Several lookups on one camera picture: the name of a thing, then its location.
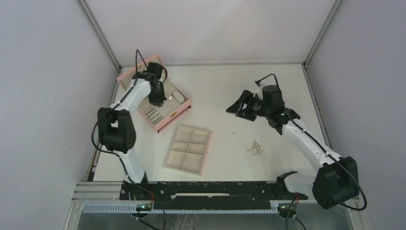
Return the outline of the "pink jewelry box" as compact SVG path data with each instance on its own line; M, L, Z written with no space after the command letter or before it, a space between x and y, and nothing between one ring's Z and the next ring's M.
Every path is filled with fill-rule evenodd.
M151 93L137 106L140 114L147 120L157 133L161 133L192 107L192 101L178 89L168 78L166 68L159 55L154 55L125 70L116 79L123 89L130 87L136 71L151 72L159 80L153 80Z

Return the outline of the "black mounting base plate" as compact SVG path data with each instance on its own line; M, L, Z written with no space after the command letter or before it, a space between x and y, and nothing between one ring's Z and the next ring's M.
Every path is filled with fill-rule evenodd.
M266 210L272 201L307 200L279 182L122 182L120 200L146 201L154 208L185 211Z

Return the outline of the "beige six-compartment tray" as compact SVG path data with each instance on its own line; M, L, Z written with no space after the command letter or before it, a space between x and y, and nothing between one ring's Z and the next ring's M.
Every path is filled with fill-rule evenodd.
M211 136L209 130L178 126L165 167L201 176Z

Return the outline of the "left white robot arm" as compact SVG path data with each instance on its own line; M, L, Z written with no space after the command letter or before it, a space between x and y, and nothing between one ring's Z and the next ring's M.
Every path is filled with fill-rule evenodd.
M154 106L164 104L167 98L162 77L167 77L167 70L156 62L148 63L144 71L135 70L124 96L98 110L98 121L93 129L98 132L99 142L106 147L104 152L119 158L126 180L133 183L131 194L139 200L148 197L150 188L142 182L146 173L135 153L136 131L131 114L145 98Z

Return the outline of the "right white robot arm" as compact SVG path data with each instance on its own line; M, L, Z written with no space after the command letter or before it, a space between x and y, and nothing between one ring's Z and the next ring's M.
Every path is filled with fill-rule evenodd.
M363 194L356 161L352 157L341 157L314 137L300 116L285 106L277 85L263 87L261 98L244 90L226 112L248 121L266 118L270 127L293 143L316 170L315 176L296 171L279 176L276 188L280 198L290 199L299 193L313 197L322 208L330 209Z

